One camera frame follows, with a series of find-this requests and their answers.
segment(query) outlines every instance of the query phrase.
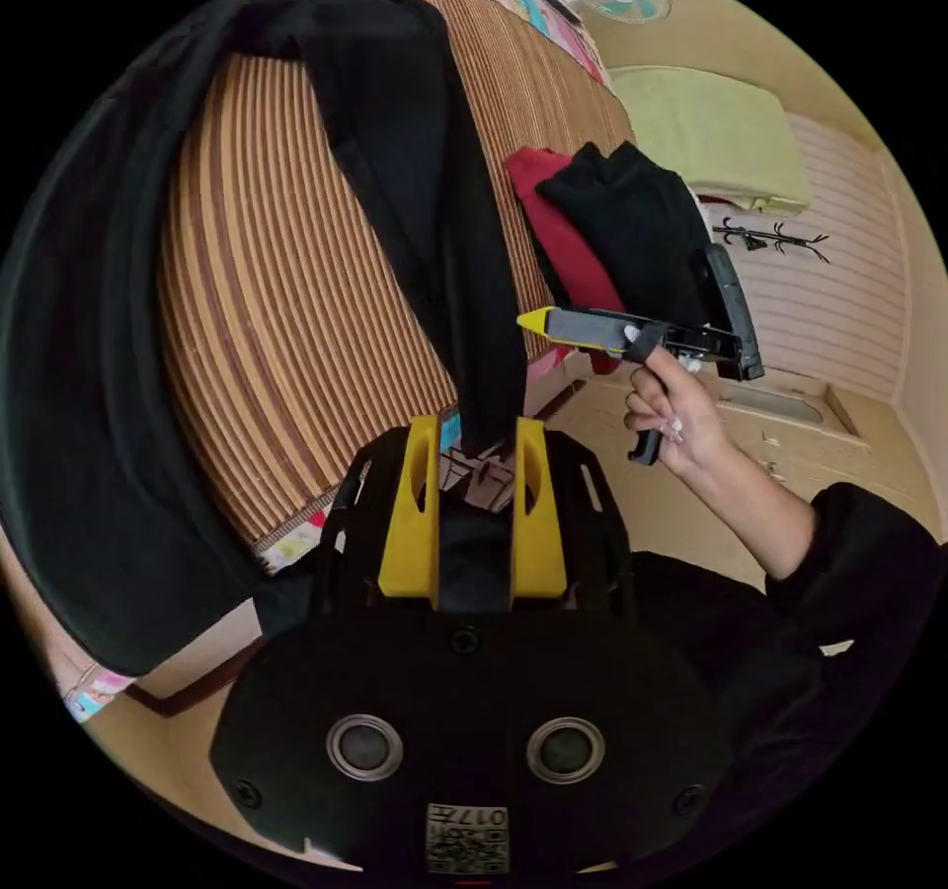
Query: black clothing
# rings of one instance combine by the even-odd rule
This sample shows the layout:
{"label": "black clothing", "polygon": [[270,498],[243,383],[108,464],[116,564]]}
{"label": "black clothing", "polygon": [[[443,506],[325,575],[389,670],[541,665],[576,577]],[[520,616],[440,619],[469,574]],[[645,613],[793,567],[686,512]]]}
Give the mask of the black clothing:
{"label": "black clothing", "polygon": [[[694,829],[630,867],[648,885],[736,842],[832,764],[888,694],[948,572],[915,520],[851,484],[813,501],[800,567],[750,586],[679,560],[635,555],[644,628],[671,642],[718,698],[736,760]],[[835,656],[821,645],[852,640]]]}
{"label": "black clothing", "polygon": [[337,161],[454,379],[465,443],[511,437],[523,398],[509,258],[440,13],[213,0],[191,14],[66,140],[0,279],[2,523],[65,628],[129,676],[255,593],[279,599],[213,504],[159,344],[169,174],[231,51],[306,64]]}
{"label": "black clothing", "polygon": [[708,321],[691,260],[708,232],[684,181],[631,142],[591,142],[536,191],[583,235],[626,311],[682,326]]}

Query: red clothing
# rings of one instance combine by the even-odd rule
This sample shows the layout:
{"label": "red clothing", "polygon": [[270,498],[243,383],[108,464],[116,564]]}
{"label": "red clothing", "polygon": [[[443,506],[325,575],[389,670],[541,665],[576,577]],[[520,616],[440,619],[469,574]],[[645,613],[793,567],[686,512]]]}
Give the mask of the red clothing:
{"label": "red clothing", "polygon": [[[577,309],[610,309],[624,313],[625,306],[612,280],[582,234],[537,192],[536,186],[565,168],[572,158],[548,148],[521,148],[504,162],[513,190],[523,205],[533,235],[546,252],[553,271]],[[590,352],[592,369],[608,375],[618,362],[605,353]]]}

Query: bamboo mat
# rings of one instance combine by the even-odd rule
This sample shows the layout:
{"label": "bamboo mat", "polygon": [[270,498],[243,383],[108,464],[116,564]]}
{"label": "bamboo mat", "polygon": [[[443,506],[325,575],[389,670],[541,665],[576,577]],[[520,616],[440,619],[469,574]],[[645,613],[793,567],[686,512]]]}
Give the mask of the bamboo mat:
{"label": "bamboo mat", "polygon": [[[548,304],[504,159],[586,141],[608,153],[632,138],[628,118],[499,4],[428,1],[447,21],[481,135],[520,311]],[[233,56],[219,70],[172,179],[158,292],[185,434],[248,542],[338,482],[376,435],[455,401],[297,63]],[[541,352],[532,334],[527,351]]]}

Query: qr code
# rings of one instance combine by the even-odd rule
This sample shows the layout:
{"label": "qr code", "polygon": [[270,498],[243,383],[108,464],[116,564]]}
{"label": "qr code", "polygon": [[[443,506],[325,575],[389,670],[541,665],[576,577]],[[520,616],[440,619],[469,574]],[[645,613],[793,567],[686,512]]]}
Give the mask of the qr code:
{"label": "qr code", "polygon": [[428,805],[428,870],[450,875],[510,872],[506,807]]}

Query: camera lens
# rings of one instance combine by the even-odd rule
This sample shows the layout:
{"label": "camera lens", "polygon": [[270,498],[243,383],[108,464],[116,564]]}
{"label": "camera lens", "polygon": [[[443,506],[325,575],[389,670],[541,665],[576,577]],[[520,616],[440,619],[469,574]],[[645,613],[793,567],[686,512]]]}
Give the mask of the camera lens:
{"label": "camera lens", "polygon": [[326,736],[326,750],[337,770],[353,780],[384,780],[402,763],[398,732],[372,714],[351,714]]}
{"label": "camera lens", "polygon": [[583,718],[554,718],[526,745],[530,770],[547,783],[578,783],[595,773],[605,755],[599,729]]}

